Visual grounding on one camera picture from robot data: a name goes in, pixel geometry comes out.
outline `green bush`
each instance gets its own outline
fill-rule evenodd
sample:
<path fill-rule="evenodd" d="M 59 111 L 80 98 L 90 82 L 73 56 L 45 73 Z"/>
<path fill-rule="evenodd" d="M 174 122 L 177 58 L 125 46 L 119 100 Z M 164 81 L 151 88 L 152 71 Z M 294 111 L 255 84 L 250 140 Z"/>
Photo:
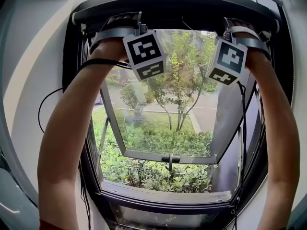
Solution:
<path fill-rule="evenodd" d="M 195 157 L 210 156 L 212 136 L 209 132 L 196 134 L 167 128 L 151 129 L 148 125 L 126 125 L 121 129 L 121 135 L 129 150 Z"/>
<path fill-rule="evenodd" d="M 109 181 L 163 192 L 207 192 L 211 179 L 208 165 L 173 164 L 170 173 L 167 163 L 123 157 L 111 128 L 107 129 L 100 164 Z"/>
<path fill-rule="evenodd" d="M 132 84 L 126 85 L 120 90 L 120 98 L 134 111 L 135 115 L 141 115 L 144 107 L 154 102 L 154 97 L 150 92 L 144 93 L 144 101 L 139 100 Z"/>
<path fill-rule="evenodd" d="M 119 116 L 122 112 L 115 111 L 128 149 L 165 154 L 172 152 L 186 156 L 210 155 L 209 145 L 212 139 L 210 133 L 195 134 L 189 126 L 183 127 L 181 131 L 171 131 L 164 125 L 167 124 L 167 120 L 162 121 L 162 117 L 157 114 L 148 117 L 150 122 L 134 127 L 125 124 L 124 118 Z M 158 124 L 153 124 L 154 118 L 159 120 Z M 93 112 L 97 147 L 100 146 L 105 120 L 104 108 Z M 208 165 L 173 164 L 170 173 L 167 169 L 168 163 L 123 157 L 110 126 L 107 128 L 100 165 L 106 180 L 164 192 L 204 193 L 208 191 L 211 180 Z"/>
<path fill-rule="evenodd" d="M 117 76 L 106 78 L 107 86 L 122 87 L 122 83 L 117 79 Z"/>

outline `window frame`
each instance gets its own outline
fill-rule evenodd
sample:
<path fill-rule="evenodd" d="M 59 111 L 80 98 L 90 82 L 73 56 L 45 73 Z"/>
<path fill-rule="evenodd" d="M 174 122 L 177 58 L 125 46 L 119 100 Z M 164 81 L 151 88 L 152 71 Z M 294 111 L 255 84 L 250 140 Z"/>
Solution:
<path fill-rule="evenodd" d="M 113 134 L 115 136 L 115 139 L 118 143 L 118 147 L 121 151 L 121 154 L 124 157 L 128 158 L 134 158 L 134 159 L 142 159 L 142 160 L 150 160 L 150 161 L 157 161 L 157 162 L 165 162 L 163 160 L 163 155 L 160 153 L 148 153 L 148 152 L 141 152 L 141 151 L 132 151 L 126 149 L 125 143 L 123 141 L 123 138 L 121 136 L 121 132 L 115 117 L 114 109 L 112 107 L 112 102 L 110 99 L 109 91 L 106 85 L 106 81 L 103 82 L 101 86 L 101 97 L 105 106 L 106 114 L 110 119 L 110 125 L 113 130 Z M 184 164 L 216 164 L 216 158 L 215 156 L 210 157 L 186 157 L 186 156 L 180 156 L 180 161 L 178 163 L 184 163 Z"/>
<path fill-rule="evenodd" d="M 199 2 L 202 5 L 209 5 L 215 6 L 217 3 L 220 6 L 215 7 L 215 12 L 220 14 L 221 8 L 224 8 L 224 15 L 227 17 L 240 17 L 242 20 L 250 21 L 254 24 L 255 28 L 261 28 L 260 23 L 266 23 L 268 27 L 274 27 L 274 23 L 272 23 L 272 19 L 276 18 L 276 14 L 272 13 L 269 9 L 264 8 L 264 6 L 260 4 L 256 4 L 249 0 L 89 0 L 81 5 L 79 5 L 70 16 L 70 20 L 67 26 L 67 34 L 65 38 L 65 46 L 64 46 L 64 59 L 63 59 L 63 86 L 68 85 L 81 64 L 81 55 L 83 52 L 83 35 L 81 33 L 81 24 L 80 23 L 89 23 L 88 30 L 89 32 L 94 32 L 99 26 L 98 24 L 93 23 L 93 18 L 97 15 L 100 15 L 101 21 L 105 20 L 112 14 L 120 13 L 120 9 L 126 8 L 130 9 L 132 7 L 136 8 L 136 1 L 138 4 L 142 4 L 144 8 L 147 8 L 145 5 L 148 3 L 157 4 L 157 6 L 165 5 L 168 1 L 182 1 L 184 2 L 189 1 L 191 4 Z M 284 64 L 288 64 L 289 66 L 293 65 L 293 57 L 292 57 L 292 48 L 291 48 L 291 40 L 288 31 L 288 27 L 285 23 L 284 12 L 281 7 L 279 7 L 281 17 L 277 17 L 277 20 L 280 22 L 280 32 L 279 37 L 275 40 L 275 44 L 272 47 L 272 57 L 274 62 L 274 69 L 275 72 L 280 80 L 282 87 L 285 90 L 287 98 L 289 102 L 292 101 L 292 94 L 293 94 L 293 78 L 289 78 L 289 76 L 293 75 L 294 69 L 292 67 L 282 68 L 278 66 L 282 66 Z M 257 20 L 261 17 L 261 22 L 257 22 L 253 16 L 257 13 Z M 151 19 L 147 18 L 148 22 L 151 25 L 157 25 L 156 18 Z M 222 33 L 222 28 L 216 24 L 216 16 L 212 14 L 208 15 L 208 24 L 207 30 L 212 30 L 216 27 L 218 33 Z M 195 28 L 195 30 L 201 29 L 201 24 L 198 21 L 189 21 L 189 26 Z M 172 21 L 169 25 L 168 29 L 171 28 L 177 29 L 186 29 L 183 27 L 181 22 Z M 262 135 L 262 140 L 259 142 L 259 134 L 260 132 Z M 266 141 L 265 141 L 265 129 L 263 128 L 259 132 L 253 133 L 253 138 L 250 144 L 252 147 L 249 149 L 250 151 L 255 151 L 255 156 L 253 157 L 252 161 L 250 162 L 250 168 L 247 170 L 245 180 L 243 183 L 243 194 L 239 204 L 239 211 L 248 203 L 248 201 L 252 198 L 256 190 L 258 189 L 259 185 L 262 183 L 264 177 L 267 174 L 267 151 L 266 151 Z M 89 141 L 86 139 L 84 149 L 82 151 L 81 162 L 82 162 L 82 170 L 85 175 L 84 179 L 86 182 L 87 190 L 98 207 L 100 213 L 103 215 L 105 220 L 107 221 L 110 229 L 115 229 L 116 226 L 119 224 L 116 222 L 114 214 L 112 213 L 112 209 L 110 207 L 110 200 L 111 195 L 107 196 L 106 193 L 101 193 L 100 182 L 95 172 L 95 166 L 93 165 L 93 161 L 91 159 L 91 150 L 89 149 Z M 227 205 L 220 208 L 218 211 L 218 215 L 215 217 L 213 222 L 210 226 L 213 229 L 219 229 L 224 227 L 229 221 L 233 219 L 233 215 L 231 214 L 231 210 L 233 209 L 233 202 L 236 199 L 237 190 L 233 193 L 231 199 L 227 201 Z M 161 212 L 163 207 L 161 204 L 157 202 L 153 205 L 149 205 L 148 202 L 139 201 L 135 202 L 132 201 L 129 197 L 122 197 L 117 195 L 116 192 L 113 192 L 112 198 L 114 201 L 119 205 L 126 205 L 129 204 L 131 208 L 139 209 L 141 206 L 148 209 L 148 211 L 158 211 Z M 210 205 L 204 204 L 204 207 L 207 206 L 206 209 L 202 209 L 203 212 L 206 210 L 207 212 L 210 209 L 214 208 L 219 203 L 212 203 Z M 173 209 L 166 209 L 169 213 L 174 212 Z M 180 214 L 191 214 L 191 209 L 182 210 L 180 208 L 177 209 L 177 212 Z"/>

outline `grass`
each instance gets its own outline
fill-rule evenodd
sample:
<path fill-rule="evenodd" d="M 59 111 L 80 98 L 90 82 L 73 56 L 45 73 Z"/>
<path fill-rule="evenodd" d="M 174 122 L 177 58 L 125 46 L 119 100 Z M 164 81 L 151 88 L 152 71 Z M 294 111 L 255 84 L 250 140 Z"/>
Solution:
<path fill-rule="evenodd" d="M 133 111 L 131 110 L 114 109 L 114 112 L 120 129 L 122 128 L 121 124 L 123 123 L 124 118 L 133 115 Z M 144 126 L 150 127 L 150 129 L 152 130 L 169 128 L 169 121 L 166 113 L 143 111 L 142 116 L 146 118 L 146 123 L 144 123 Z M 171 113 L 170 116 L 171 116 L 172 128 L 176 129 L 177 114 Z M 107 118 L 106 110 L 102 107 L 93 111 L 92 118 L 93 118 L 96 144 L 98 146 L 100 143 L 102 129 Z M 187 116 L 186 120 L 184 121 L 181 130 L 183 132 L 194 132 L 193 125 L 189 116 Z"/>

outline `black window frame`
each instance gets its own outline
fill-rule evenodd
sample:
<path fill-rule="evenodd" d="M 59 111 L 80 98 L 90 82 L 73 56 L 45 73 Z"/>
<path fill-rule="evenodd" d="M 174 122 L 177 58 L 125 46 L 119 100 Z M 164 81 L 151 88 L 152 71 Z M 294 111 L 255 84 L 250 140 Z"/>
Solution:
<path fill-rule="evenodd" d="M 197 6 L 195 7 L 195 4 L 202 5 L 203 8 L 213 8 L 215 9 L 214 13 L 209 13 L 206 17 L 206 30 L 216 30 L 218 34 L 222 34 L 224 30 L 219 24 L 222 18 L 221 14 L 223 14 L 223 17 L 240 18 L 249 21 L 258 30 L 263 28 L 263 24 L 266 24 L 269 28 L 275 28 L 276 22 L 274 19 L 276 19 L 279 22 L 280 31 L 278 37 L 274 38 L 275 43 L 271 47 L 273 67 L 289 102 L 292 102 L 294 81 L 292 77 L 294 75 L 293 56 L 289 30 L 285 22 L 282 7 L 279 7 L 280 15 L 276 15 L 268 8 L 250 0 L 88 0 L 83 2 L 71 13 L 67 26 L 63 59 L 63 86 L 68 85 L 72 81 L 82 61 L 84 38 L 81 32 L 81 24 L 86 23 L 88 33 L 94 33 L 95 30 L 101 26 L 101 23 L 109 16 L 123 12 L 123 8 L 125 8 L 124 10 L 136 11 L 136 8 L 140 4 L 145 8 L 142 9 L 142 11 L 145 10 L 146 12 L 153 10 L 153 7 L 150 7 L 149 4 L 156 5 L 154 8 L 156 10 L 165 6 L 168 11 L 171 10 L 174 5 L 176 5 L 176 8 L 180 10 L 183 4 L 185 4 L 186 7 L 183 8 L 184 11 L 182 11 L 186 13 L 185 22 L 195 30 L 204 29 L 201 26 L 200 21 L 193 20 L 193 16 L 198 16 L 201 11 L 200 8 Z M 191 8 L 193 8 L 193 13 L 189 16 L 187 10 Z M 161 13 L 160 17 L 162 21 L 164 20 L 165 25 L 168 26 L 168 28 L 164 27 L 165 29 L 186 29 L 179 19 L 178 21 L 176 20 L 176 11 L 173 13 L 173 20 L 167 20 L 170 15 L 167 11 L 161 11 Z M 101 20 L 99 23 L 94 22 L 96 16 L 99 16 Z M 144 23 L 150 24 L 151 27 L 159 28 L 157 21 L 156 18 L 145 16 Z M 241 122 L 242 117 L 240 118 L 236 129 L 239 128 Z M 258 122 L 249 148 L 249 151 L 252 151 L 253 156 L 244 178 L 243 194 L 240 200 L 239 210 L 241 210 L 252 198 L 267 174 L 267 151 L 265 138 L 265 128 L 259 125 Z M 91 142 L 93 142 L 93 140 L 91 140 L 91 137 L 88 135 L 81 155 L 82 170 L 85 175 L 84 180 L 92 200 L 107 221 L 110 229 L 114 229 L 118 223 L 112 213 L 109 202 L 115 202 L 118 205 L 130 208 L 151 212 L 166 212 L 170 214 L 195 214 L 196 212 L 197 214 L 204 214 L 218 211 L 218 215 L 209 226 L 211 229 L 222 229 L 233 219 L 234 216 L 231 214 L 231 209 L 233 209 L 233 202 L 236 199 L 237 190 L 232 194 L 230 200 L 216 203 L 201 203 L 201 205 L 191 205 L 185 208 L 182 208 L 182 205 L 179 204 L 164 205 L 154 201 L 140 201 L 128 196 L 118 195 L 116 192 L 111 193 L 107 190 L 103 191 L 95 171 L 95 165 L 93 164 L 92 159 L 93 156 L 89 149 Z"/>

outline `black cable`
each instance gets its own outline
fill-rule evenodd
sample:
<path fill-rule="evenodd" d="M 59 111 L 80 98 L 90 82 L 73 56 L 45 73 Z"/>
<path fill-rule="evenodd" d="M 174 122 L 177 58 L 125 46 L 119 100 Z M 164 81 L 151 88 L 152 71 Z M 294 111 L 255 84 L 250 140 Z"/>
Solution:
<path fill-rule="evenodd" d="M 241 173 L 240 173 L 240 187 L 238 188 L 237 193 L 237 199 L 235 201 L 235 209 L 234 209 L 234 215 L 235 215 L 235 222 L 232 229 L 237 230 L 237 216 L 238 216 L 238 204 L 240 202 L 242 192 L 243 192 L 243 181 L 244 181 L 244 173 L 245 173 L 245 166 L 246 166 L 246 160 L 247 160 L 247 150 L 246 150 L 246 137 L 247 137 L 247 128 L 246 128 L 246 107 L 245 107 L 245 91 L 246 88 L 244 85 L 242 85 L 238 81 L 238 85 L 241 92 L 241 99 L 242 99 L 242 109 L 243 109 L 243 160 L 242 160 L 242 167 L 241 167 Z"/>
<path fill-rule="evenodd" d="M 83 171 L 81 168 L 81 162 L 79 162 L 79 173 L 80 173 L 80 178 L 81 178 L 81 195 L 83 195 L 83 198 L 81 196 L 82 201 L 85 203 L 85 208 L 86 208 L 86 214 L 88 218 L 88 229 L 91 229 L 91 211 L 90 211 L 90 204 L 88 202 L 87 198 L 87 193 L 86 193 L 86 184 L 85 184 L 85 179 L 83 175 Z"/>
<path fill-rule="evenodd" d="M 62 89 L 64 89 L 64 88 L 66 88 L 66 87 L 68 87 L 68 85 L 67 85 L 67 86 L 64 86 L 64 87 L 62 87 L 62 88 L 59 88 L 59 89 L 57 89 L 57 90 L 55 90 L 55 91 L 53 91 L 53 92 L 51 92 L 50 94 L 48 94 L 48 95 L 43 99 L 43 101 L 42 101 L 41 104 L 39 105 L 39 109 L 38 109 L 38 124 L 39 124 L 39 127 L 40 127 L 40 129 L 42 130 L 43 133 L 45 133 L 45 132 L 44 132 L 44 130 L 43 130 L 42 126 L 41 126 L 41 123 L 40 123 L 40 117 L 39 117 L 39 115 L 40 115 L 40 109 L 42 108 L 42 105 L 43 105 L 44 101 L 45 101 L 50 95 L 52 95 L 52 94 L 54 94 L 55 92 L 58 92 L 58 91 L 60 91 L 60 90 L 62 90 Z"/>
<path fill-rule="evenodd" d="M 121 68 L 125 68 L 125 69 L 130 69 L 130 70 L 131 70 L 131 68 L 127 67 L 127 65 L 128 65 L 127 63 L 119 62 L 119 61 L 116 61 L 116 60 L 98 58 L 98 59 L 90 59 L 90 60 L 86 61 L 85 63 L 83 63 L 83 64 L 80 66 L 80 68 L 78 69 L 78 71 L 77 71 L 75 77 L 78 75 L 78 73 L 79 73 L 84 67 L 87 67 L 87 66 L 89 66 L 89 65 L 115 65 L 115 66 L 118 66 L 118 67 L 121 67 Z M 40 110 L 41 110 L 41 108 L 42 108 L 42 105 L 43 105 L 44 101 L 45 101 L 49 96 L 51 96 L 52 94 L 54 94 L 54 93 L 56 93 L 56 92 L 58 92 L 58 91 L 60 91 L 60 90 L 62 90 L 62 89 L 64 89 L 64 88 L 67 88 L 67 87 L 68 87 L 68 85 L 67 85 L 67 86 L 64 86 L 64 87 L 62 87 L 62 88 L 59 88 L 59 89 L 57 89 L 57 90 L 55 90 L 55 91 L 53 91 L 53 92 L 51 92 L 50 94 L 48 94 L 48 95 L 43 99 L 43 101 L 42 101 L 41 104 L 39 105 L 39 109 L 38 109 L 38 124 L 39 124 L 39 127 L 40 127 L 40 129 L 42 130 L 43 133 L 45 133 L 45 132 L 44 132 L 44 130 L 43 130 L 42 126 L 41 126 L 41 123 L 40 123 Z"/>
<path fill-rule="evenodd" d="M 201 35 L 201 36 L 205 36 L 205 37 L 207 37 L 207 38 L 209 38 L 209 39 L 211 39 L 211 40 L 215 40 L 215 38 L 206 36 L 206 35 L 204 35 L 204 34 L 201 34 L 201 33 L 197 32 L 197 31 L 195 31 L 194 29 L 192 29 L 190 26 L 188 26 L 187 23 L 185 23 L 185 22 L 183 21 L 183 16 L 181 17 L 181 21 L 184 23 L 184 25 L 185 25 L 187 28 L 189 28 L 189 29 L 192 30 L 193 32 L 195 32 L 195 33 L 197 33 L 197 34 L 199 34 L 199 35 Z"/>

